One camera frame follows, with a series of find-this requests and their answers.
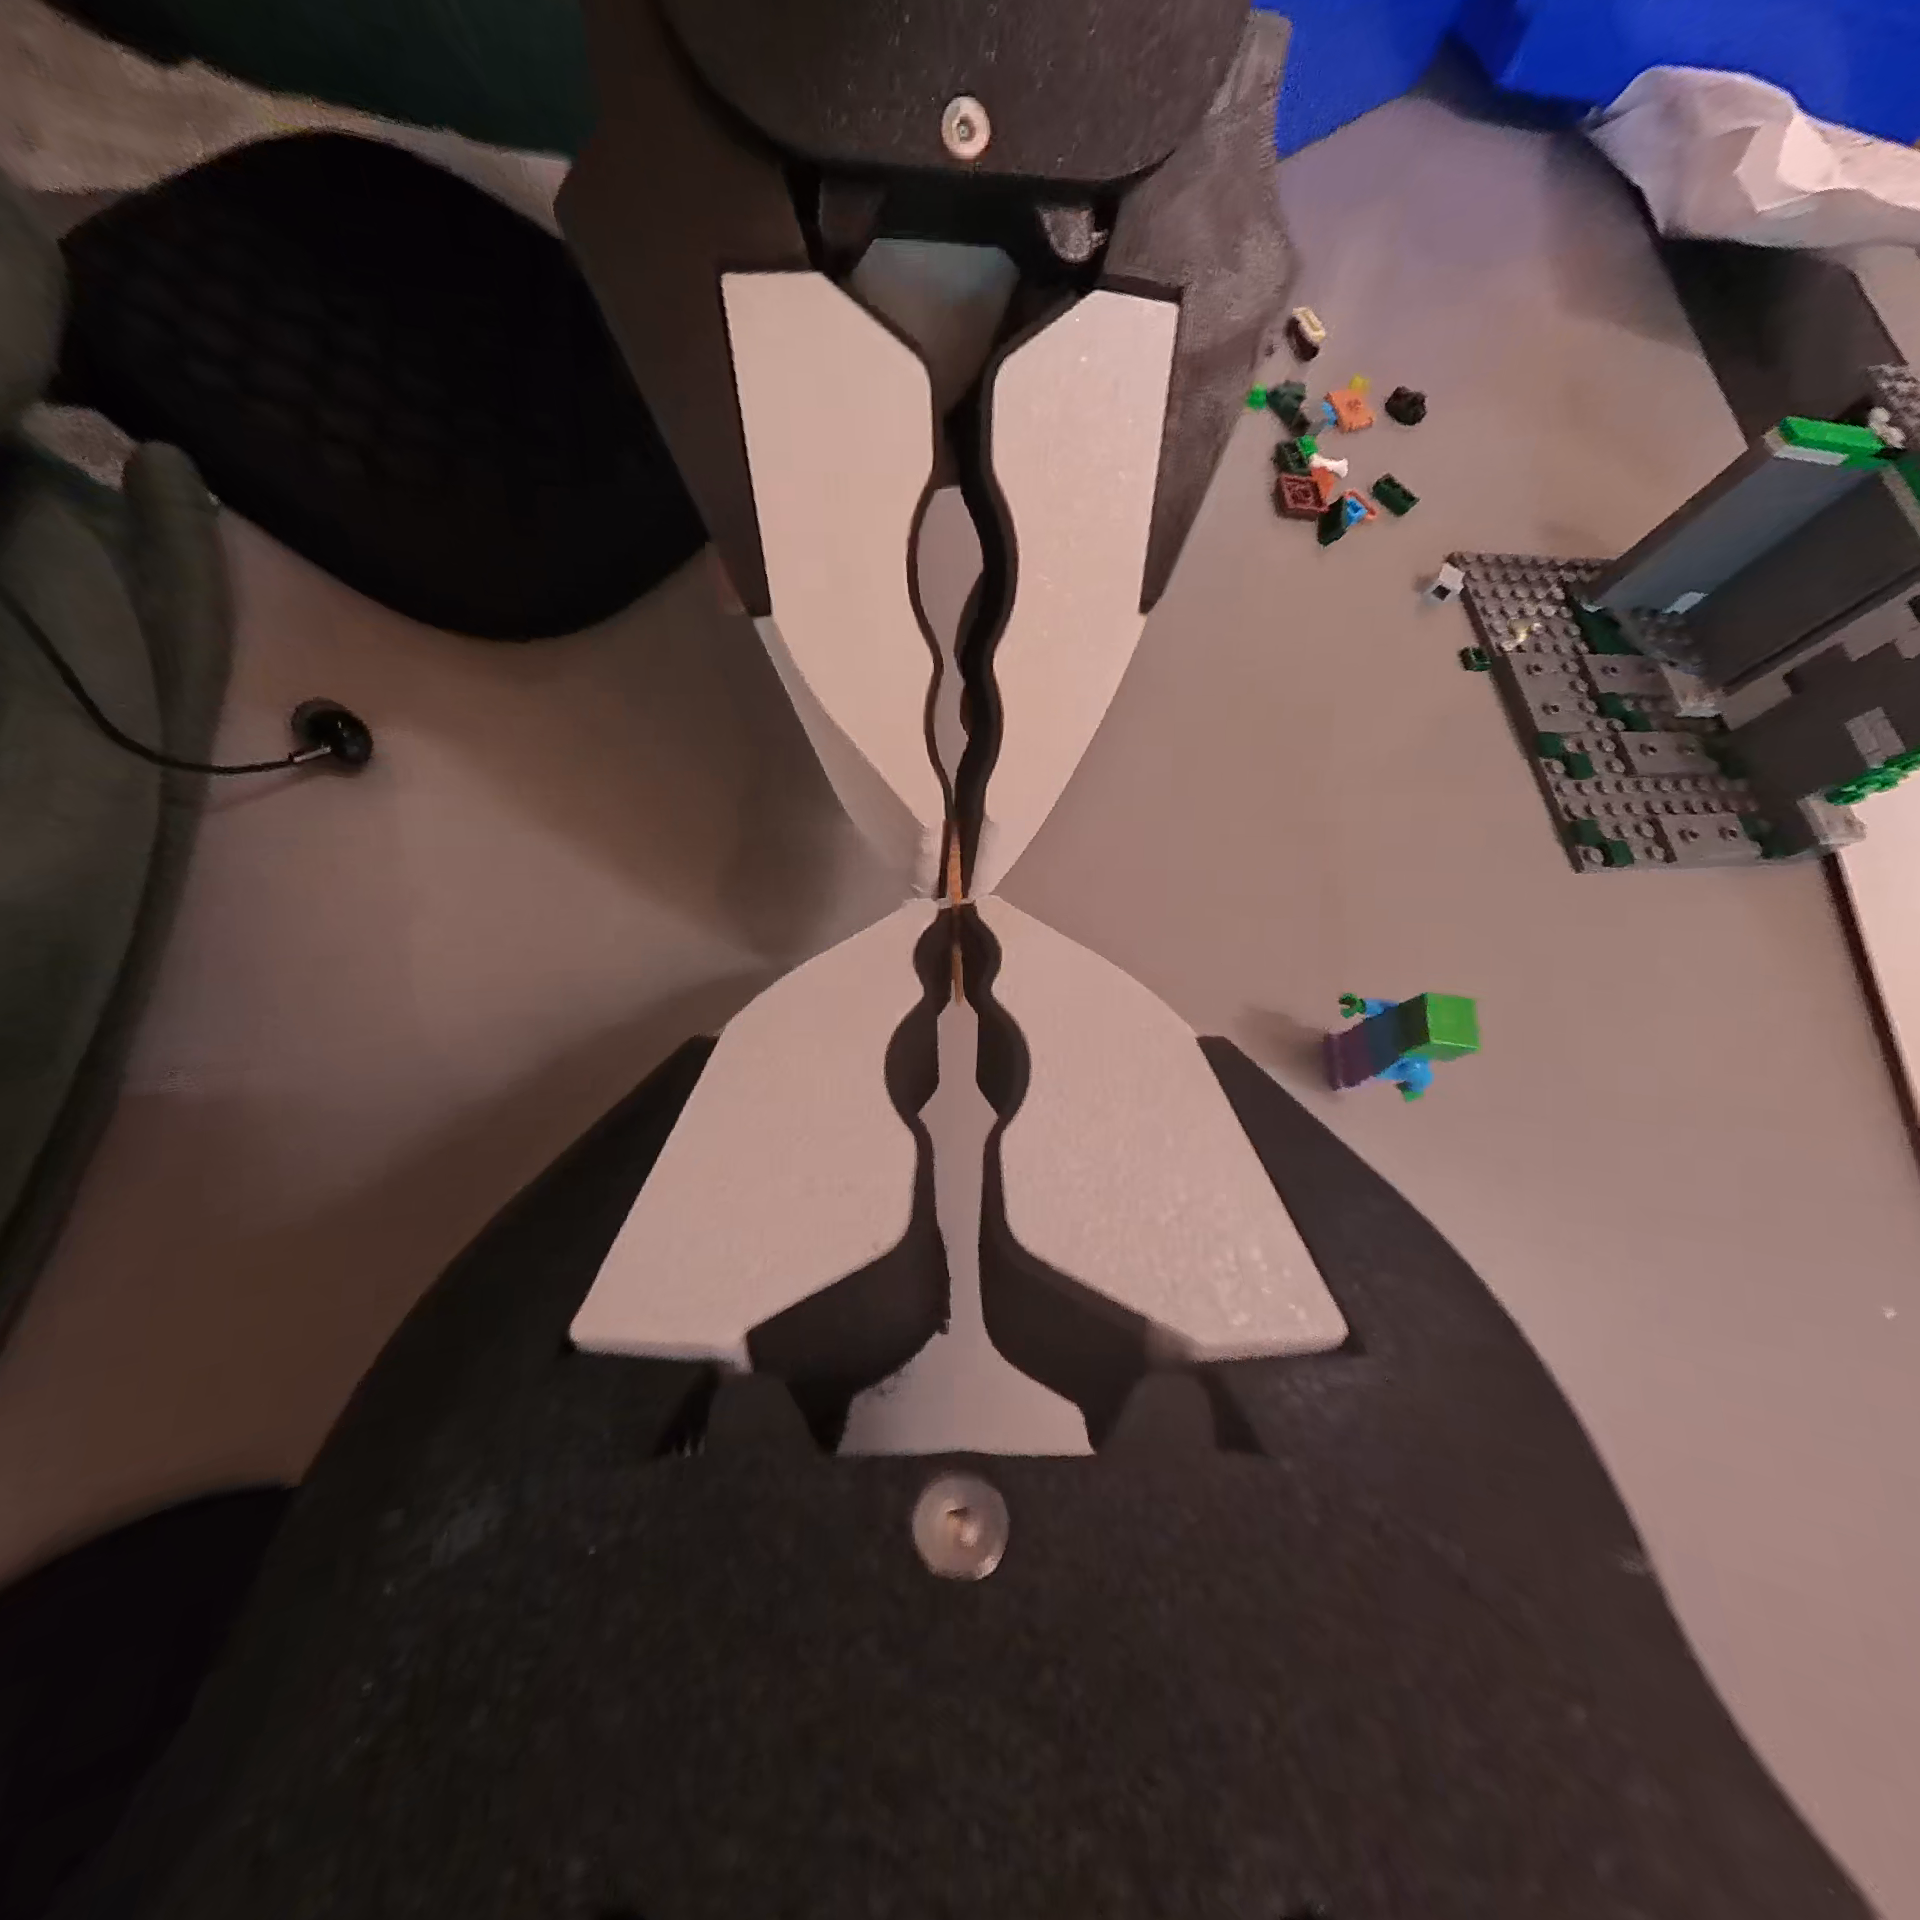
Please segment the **blue plastic bin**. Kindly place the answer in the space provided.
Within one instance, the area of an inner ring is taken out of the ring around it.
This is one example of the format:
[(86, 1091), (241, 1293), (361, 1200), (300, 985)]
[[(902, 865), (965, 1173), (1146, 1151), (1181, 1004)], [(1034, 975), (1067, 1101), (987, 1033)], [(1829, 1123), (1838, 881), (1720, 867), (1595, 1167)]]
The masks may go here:
[(1752, 75), (1815, 117), (1916, 144), (1916, 4), (1288, 4), (1279, 155), (1405, 96), (1457, 38), (1500, 92), (1604, 106), (1643, 69)]

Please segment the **scatter of small loose bricks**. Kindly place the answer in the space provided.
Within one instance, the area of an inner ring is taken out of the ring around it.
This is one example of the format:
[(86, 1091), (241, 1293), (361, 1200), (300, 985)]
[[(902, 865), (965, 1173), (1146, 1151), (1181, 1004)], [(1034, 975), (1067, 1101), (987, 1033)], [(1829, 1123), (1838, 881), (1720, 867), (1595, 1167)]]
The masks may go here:
[(1270, 429), (1271, 517), (1330, 551), (1423, 514), (1425, 487), (1407, 461), (1430, 421), (1426, 392), (1339, 365), (1330, 328), (1312, 306), (1284, 312), (1279, 354), (1241, 392), (1241, 410)]

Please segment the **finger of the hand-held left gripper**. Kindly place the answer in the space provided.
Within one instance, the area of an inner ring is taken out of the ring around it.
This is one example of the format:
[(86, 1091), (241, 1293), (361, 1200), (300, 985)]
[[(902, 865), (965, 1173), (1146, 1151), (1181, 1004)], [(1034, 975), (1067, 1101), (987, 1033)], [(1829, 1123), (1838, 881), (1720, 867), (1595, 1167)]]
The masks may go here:
[(725, 275), (776, 674), (844, 814), (909, 896), (939, 894), (948, 782), (913, 582), (934, 479), (928, 369), (825, 275)]
[(1181, 310), (1093, 291), (1002, 349), (967, 498), (982, 585), (964, 634), (955, 781), (967, 896), (994, 894), (1101, 730), (1146, 633), (1146, 551)]

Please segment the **green headed toy minifigure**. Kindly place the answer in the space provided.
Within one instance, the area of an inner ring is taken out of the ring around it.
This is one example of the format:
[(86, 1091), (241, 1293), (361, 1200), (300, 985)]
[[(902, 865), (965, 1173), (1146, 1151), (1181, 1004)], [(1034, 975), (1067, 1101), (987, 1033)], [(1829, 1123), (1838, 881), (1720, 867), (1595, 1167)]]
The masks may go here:
[(1326, 1034), (1324, 1071), (1330, 1091), (1388, 1085), (1405, 1104), (1426, 1096), (1447, 1061), (1481, 1046), (1473, 998), (1423, 993), (1405, 999), (1344, 994), (1345, 1028)]

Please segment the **white crumpled paper bag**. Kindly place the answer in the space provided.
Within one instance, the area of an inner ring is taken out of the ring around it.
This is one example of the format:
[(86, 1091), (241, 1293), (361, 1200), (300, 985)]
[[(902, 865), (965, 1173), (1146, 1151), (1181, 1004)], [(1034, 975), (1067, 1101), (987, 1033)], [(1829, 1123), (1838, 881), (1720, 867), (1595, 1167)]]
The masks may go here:
[(1917, 249), (1917, 152), (1817, 120), (1759, 76), (1660, 64), (1583, 134), (1662, 237)]

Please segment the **dark green hoodie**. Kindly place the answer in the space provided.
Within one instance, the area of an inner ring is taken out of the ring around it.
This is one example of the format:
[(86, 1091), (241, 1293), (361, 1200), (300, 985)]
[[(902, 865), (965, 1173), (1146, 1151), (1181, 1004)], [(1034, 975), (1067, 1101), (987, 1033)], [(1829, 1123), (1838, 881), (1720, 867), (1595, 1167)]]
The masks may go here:
[(196, 853), (205, 781), (125, 753), (23, 617), (125, 733), (211, 758), (232, 658), (221, 514), (171, 445), (116, 487), (27, 429), (64, 331), (64, 263), (4, 203), (4, 1331), (17, 1326), (116, 1104)]

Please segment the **grey brick building model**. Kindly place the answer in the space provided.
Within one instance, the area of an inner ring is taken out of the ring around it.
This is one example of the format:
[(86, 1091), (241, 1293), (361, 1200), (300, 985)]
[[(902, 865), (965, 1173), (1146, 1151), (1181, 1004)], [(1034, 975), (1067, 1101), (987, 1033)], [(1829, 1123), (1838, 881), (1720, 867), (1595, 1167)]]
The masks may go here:
[(1879, 365), (1616, 560), (1457, 554), (1572, 871), (1817, 860), (1916, 778), (1916, 432), (1916, 369)]

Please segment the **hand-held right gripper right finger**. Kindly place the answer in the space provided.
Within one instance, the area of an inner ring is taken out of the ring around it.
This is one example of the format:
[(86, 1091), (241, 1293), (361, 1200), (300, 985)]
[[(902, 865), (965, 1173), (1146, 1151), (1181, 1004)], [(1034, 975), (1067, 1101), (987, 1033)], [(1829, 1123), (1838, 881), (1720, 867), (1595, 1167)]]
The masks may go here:
[(1135, 1387), (1339, 1352), (1351, 1328), (1198, 1034), (994, 896), (955, 929), (978, 1020), (994, 1350), (1098, 1452)]

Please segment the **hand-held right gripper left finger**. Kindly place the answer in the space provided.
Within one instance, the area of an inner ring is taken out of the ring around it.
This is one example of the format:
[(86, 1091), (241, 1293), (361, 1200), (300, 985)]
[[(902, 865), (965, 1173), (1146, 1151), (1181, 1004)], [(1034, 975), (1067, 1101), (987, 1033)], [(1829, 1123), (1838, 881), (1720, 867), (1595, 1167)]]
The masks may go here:
[(571, 1324), (590, 1356), (781, 1381), (838, 1452), (859, 1394), (948, 1331), (924, 1109), (950, 924), (909, 901), (716, 1036)]

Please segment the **white rounded board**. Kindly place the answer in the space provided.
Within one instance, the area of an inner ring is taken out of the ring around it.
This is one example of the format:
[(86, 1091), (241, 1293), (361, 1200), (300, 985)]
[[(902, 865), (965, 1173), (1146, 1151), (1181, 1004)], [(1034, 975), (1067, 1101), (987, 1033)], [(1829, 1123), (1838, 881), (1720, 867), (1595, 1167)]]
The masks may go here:
[(1917, 1151), (1916, 841), (1873, 829), (1831, 860), (1834, 896), (1910, 1151)]

